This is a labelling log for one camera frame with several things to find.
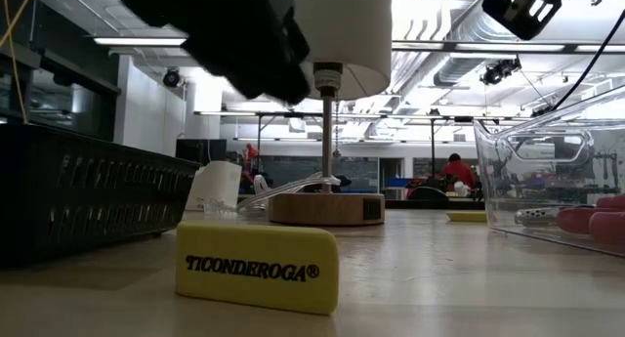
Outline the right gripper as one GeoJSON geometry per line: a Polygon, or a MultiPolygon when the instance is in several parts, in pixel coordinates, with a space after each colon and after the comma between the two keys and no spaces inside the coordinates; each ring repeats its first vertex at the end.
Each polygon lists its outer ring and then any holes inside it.
{"type": "Polygon", "coordinates": [[[519,39],[531,40],[555,16],[562,0],[483,0],[481,6],[519,39]]]}

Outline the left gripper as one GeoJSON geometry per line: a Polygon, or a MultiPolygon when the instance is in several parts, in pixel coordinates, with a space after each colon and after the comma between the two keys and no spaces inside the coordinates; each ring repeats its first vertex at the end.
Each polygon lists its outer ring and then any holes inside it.
{"type": "Polygon", "coordinates": [[[214,76],[252,100],[299,104],[310,92],[301,68],[309,44],[294,19],[294,0],[193,0],[185,50],[214,76]]]}

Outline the clear plastic bin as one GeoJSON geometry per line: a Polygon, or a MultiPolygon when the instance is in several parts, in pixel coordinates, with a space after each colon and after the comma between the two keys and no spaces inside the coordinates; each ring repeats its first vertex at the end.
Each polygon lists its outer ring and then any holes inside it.
{"type": "Polygon", "coordinates": [[[625,85],[501,132],[482,122],[474,129],[491,228],[625,258],[625,246],[515,222],[522,209],[625,194],[625,85]]]}

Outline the yellow rectangular eraser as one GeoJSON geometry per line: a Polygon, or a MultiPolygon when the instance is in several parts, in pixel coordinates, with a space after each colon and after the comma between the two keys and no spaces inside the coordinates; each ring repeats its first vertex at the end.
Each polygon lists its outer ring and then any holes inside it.
{"type": "Polygon", "coordinates": [[[179,295],[325,316],[338,307],[340,263],[331,232],[185,221],[176,238],[179,295]]]}
{"type": "Polygon", "coordinates": [[[486,223],[487,216],[484,211],[448,211],[446,212],[450,222],[457,223],[486,223]]]}

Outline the pink eraser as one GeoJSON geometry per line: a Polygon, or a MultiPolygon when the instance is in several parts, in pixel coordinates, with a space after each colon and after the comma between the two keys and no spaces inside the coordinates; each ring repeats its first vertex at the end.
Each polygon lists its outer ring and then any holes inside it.
{"type": "Polygon", "coordinates": [[[625,194],[601,197],[594,205],[522,209],[515,222],[526,227],[555,226],[566,233],[589,235],[597,243],[625,246],[625,194]]]}

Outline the long ceiling light strip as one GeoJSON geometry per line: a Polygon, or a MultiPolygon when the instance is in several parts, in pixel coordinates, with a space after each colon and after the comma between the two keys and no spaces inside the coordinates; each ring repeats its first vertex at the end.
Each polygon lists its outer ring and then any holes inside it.
{"type": "Polygon", "coordinates": [[[604,54],[625,55],[625,44],[607,44],[602,47],[601,45],[579,45],[576,47],[576,53],[597,53],[599,49],[603,48],[604,54]]]}
{"type": "Polygon", "coordinates": [[[526,43],[465,43],[457,44],[455,49],[462,52],[487,52],[487,53],[533,53],[544,54],[561,52],[565,45],[561,44],[526,44],[526,43]]]}
{"type": "Polygon", "coordinates": [[[98,45],[109,47],[180,47],[183,37],[94,37],[98,45]]]}

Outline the black ceiling spotlight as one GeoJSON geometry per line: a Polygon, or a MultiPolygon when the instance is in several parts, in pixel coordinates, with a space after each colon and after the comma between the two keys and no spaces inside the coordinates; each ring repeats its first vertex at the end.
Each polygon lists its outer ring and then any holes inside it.
{"type": "Polygon", "coordinates": [[[521,70],[521,60],[519,57],[504,59],[496,63],[487,64],[485,66],[485,72],[480,76],[479,80],[484,85],[497,85],[519,70],[521,70]]]}

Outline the white shade wooden base lamp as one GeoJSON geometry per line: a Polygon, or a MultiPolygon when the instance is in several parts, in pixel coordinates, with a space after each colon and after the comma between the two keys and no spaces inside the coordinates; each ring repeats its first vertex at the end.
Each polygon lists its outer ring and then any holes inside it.
{"type": "Polygon", "coordinates": [[[297,226],[369,226],[385,221],[375,194],[336,193],[332,181],[333,105],[385,91],[391,79],[392,0],[295,0],[295,20],[311,51],[304,72],[322,100],[321,191],[269,199],[269,220],[297,226]]]}

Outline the red background machine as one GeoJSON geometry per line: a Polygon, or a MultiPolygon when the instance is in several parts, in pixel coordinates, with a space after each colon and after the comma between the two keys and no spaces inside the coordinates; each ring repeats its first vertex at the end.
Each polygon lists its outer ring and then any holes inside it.
{"type": "Polygon", "coordinates": [[[247,144],[243,151],[243,169],[248,174],[253,174],[257,166],[259,151],[252,144],[247,144]]]}

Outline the black background monitor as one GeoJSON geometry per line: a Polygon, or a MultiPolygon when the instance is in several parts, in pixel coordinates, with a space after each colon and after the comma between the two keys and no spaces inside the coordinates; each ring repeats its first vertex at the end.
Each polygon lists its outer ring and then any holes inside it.
{"type": "Polygon", "coordinates": [[[202,166],[211,161],[224,161],[227,157],[227,141],[224,139],[178,139],[175,156],[202,166]]]}

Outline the white plastic bin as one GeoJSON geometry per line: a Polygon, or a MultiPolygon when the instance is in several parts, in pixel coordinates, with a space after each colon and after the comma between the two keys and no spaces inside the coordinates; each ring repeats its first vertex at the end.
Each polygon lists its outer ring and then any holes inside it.
{"type": "Polygon", "coordinates": [[[200,168],[187,198],[187,211],[204,210],[207,201],[226,206],[237,204],[242,168],[228,161],[211,161],[200,168]]]}

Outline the person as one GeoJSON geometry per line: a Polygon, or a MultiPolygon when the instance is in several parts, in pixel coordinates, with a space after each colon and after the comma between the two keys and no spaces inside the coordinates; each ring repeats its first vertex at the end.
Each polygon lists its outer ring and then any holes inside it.
{"type": "Polygon", "coordinates": [[[457,182],[462,182],[470,189],[474,189],[478,183],[474,172],[469,165],[462,161],[462,158],[458,153],[452,153],[449,155],[447,164],[439,172],[439,175],[447,181],[447,191],[454,190],[454,185],[457,182]]]}

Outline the black perforated tray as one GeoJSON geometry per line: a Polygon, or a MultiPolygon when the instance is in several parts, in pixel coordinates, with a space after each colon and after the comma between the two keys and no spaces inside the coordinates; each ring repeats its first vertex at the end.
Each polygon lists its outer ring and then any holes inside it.
{"type": "Polygon", "coordinates": [[[0,125],[0,269],[167,232],[198,164],[37,125],[0,125]]]}

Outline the black background workstation frame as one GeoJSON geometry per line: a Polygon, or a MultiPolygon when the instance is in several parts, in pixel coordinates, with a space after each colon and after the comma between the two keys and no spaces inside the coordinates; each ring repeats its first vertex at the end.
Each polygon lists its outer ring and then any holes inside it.
{"type": "Polygon", "coordinates": [[[303,111],[198,111],[197,116],[218,117],[232,149],[254,146],[261,156],[320,157],[328,136],[331,149],[343,157],[416,158],[432,162],[453,151],[476,156],[472,132],[451,116],[337,113],[333,126],[323,130],[319,112],[303,111]]]}

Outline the black aluminium table frame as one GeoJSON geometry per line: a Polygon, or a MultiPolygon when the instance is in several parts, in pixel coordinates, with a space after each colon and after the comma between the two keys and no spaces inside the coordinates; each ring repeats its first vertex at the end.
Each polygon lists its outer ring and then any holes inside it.
{"type": "Polygon", "coordinates": [[[391,200],[385,201],[386,209],[395,210],[450,210],[450,211],[483,211],[483,201],[456,200],[391,200]]]}

